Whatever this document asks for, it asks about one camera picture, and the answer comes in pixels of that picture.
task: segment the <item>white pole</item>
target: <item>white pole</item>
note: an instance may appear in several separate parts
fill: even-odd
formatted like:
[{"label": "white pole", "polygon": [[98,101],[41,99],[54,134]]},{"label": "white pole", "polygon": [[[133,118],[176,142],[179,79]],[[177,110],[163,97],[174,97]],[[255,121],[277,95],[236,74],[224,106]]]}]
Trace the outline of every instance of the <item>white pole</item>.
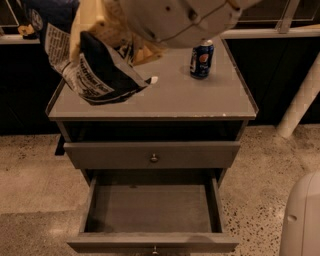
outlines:
[{"label": "white pole", "polygon": [[311,66],[299,91],[284,114],[277,132],[284,138],[288,138],[299,124],[300,120],[320,92],[320,53]]}]

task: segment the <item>white object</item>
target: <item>white object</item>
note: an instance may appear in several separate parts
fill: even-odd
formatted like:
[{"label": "white object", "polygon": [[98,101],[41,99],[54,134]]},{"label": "white object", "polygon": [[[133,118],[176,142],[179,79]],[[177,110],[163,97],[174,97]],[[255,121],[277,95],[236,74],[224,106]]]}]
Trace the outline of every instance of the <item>white object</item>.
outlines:
[{"label": "white object", "polygon": [[236,25],[243,9],[260,0],[120,0],[129,27],[171,48],[198,46]]},{"label": "white object", "polygon": [[300,120],[320,92],[320,54],[311,66],[299,91],[291,102],[287,112],[277,127],[277,132],[284,138],[291,136]]},{"label": "white object", "polygon": [[284,216],[280,256],[320,255],[320,172],[293,187]]}]

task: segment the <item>nightstand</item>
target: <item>nightstand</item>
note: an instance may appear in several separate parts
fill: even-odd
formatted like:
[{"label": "nightstand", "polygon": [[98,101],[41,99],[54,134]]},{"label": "nightstand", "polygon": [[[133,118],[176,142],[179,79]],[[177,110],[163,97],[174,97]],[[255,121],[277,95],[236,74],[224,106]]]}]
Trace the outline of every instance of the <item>nightstand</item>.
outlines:
[{"label": "nightstand", "polygon": [[135,67],[155,85],[90,106],[63,82],[48,105],[64,148],[90,186],[77,252],[231,252],[218,187],[257,107],[227,44],[213,39],[208,78],[189,74],[191,49]]}]

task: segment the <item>terrazzo floor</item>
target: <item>terrazzo floor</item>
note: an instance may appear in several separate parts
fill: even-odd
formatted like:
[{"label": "terrazzo floor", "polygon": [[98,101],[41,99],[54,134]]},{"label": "terrazzo floor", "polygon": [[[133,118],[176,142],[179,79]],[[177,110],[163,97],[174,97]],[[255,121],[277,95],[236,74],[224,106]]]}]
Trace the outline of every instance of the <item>terrazzo floor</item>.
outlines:
[{"label": "terrazzo floor", "polygon": [[[66,155],[54,155],[58,138],[0,137],[0,255],[78,255],[66,240],[78,232],[88,186]],[[220,187],[227,232],[240,244],[212,255],[278,255],[290,190],[320,168],[320,125],[300,125],[289,139],[248,127],[240,142]]]}]

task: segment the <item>can label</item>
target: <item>can label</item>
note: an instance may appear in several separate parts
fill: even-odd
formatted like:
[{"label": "can label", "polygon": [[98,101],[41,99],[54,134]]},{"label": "can label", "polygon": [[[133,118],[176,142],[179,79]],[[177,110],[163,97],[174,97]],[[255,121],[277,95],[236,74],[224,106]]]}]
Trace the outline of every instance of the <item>can label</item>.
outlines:
[{"label": "can label", "polygon": [[209,75],[214,46],[211,40],[193,48],[190,74],[195,78],[206,78]]}]

